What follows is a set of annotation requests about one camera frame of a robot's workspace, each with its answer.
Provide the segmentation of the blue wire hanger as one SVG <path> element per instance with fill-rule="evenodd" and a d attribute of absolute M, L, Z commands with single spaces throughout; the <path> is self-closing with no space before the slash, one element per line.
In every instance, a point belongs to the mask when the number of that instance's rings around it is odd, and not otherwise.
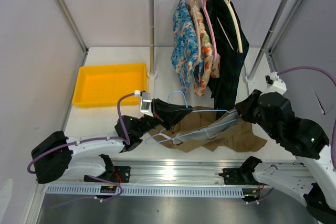
<path fill-rule="evenodd" d="M 222 111 L 225 114 L 217 120 L 216 113 Z M 170 147 L 187 146 L 193 141 L 201 144 L 203 141 L 219 136 L 238 122 L 239 116 L 235 109 L 227 111 L 193 107 L 193 111 L 174 125 L 171 130 L 158 127 L 158 132 L 151 133 L 151 136 L 145 140 L 145 144 L 168 143 Z"/>

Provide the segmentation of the tan brown skirt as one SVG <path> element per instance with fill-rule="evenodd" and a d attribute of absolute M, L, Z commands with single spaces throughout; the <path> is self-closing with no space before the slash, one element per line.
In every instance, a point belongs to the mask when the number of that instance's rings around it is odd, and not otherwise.
<path fill-rule="evenodd" d="M 196 106 L 202 109 L 210 109 L 207 107 Z M 157 133 L 157 128 L 149 132 Z M 196 144 L 194 141 L 191 144 L 183 147 L 170 147 L 168 143 L 162 144 L 163 146 L 171 149 L 176 149 L 184 153 L 191 152 L 199 147 L 204 147 L 207 150 L 213 152 L 218 147 L 227 147 L 235 152 L 257 152 L 266 145 L 267 141 L 263 138 L 256 136 L 253 133 L 253 126 L 251 123 L 245 122 L 239 118 L 239 122 L 225 130 L 219 136 L 209 140 L 203 141 L 201 144 Z"/>

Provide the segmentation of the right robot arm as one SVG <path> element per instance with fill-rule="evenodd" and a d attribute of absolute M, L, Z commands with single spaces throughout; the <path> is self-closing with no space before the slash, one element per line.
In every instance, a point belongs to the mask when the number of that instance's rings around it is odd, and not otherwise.
<path fill-rule="evenodd" d="M 294 178 L 250 156 L 239 168 L 224 168 L 220 173 L 224 182 L 269 185 L 300 202 L 319 222 L 335 223 L 335 168 L 331 142 L 323 128 L 312 120 L 296 117 L 289 99 L 278 92 L 254 90 L 235 108 L 243 121 L 258 124 L 271 139 L 303 163 L 313 178 Z"/>

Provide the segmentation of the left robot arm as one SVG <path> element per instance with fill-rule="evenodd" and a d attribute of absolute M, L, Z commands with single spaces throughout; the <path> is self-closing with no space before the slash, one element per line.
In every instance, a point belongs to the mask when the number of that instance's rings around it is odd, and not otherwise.
<path fill-rule="evenodd" d="M 63 131 L 51 133 L 31 151 L 27 171 L 36 175 L 39 184 L 60 178 L 114 182 L 115 168 L 110 154 L 134 150 L 142 143 L 143 135 L 158 126 L 170 130 L 192 111 L 190 105 L 141 99 L 142 116 L 122 115 L 117 109 L 118 120 L 111 133 L 92 137 L 65 136 Z"/>

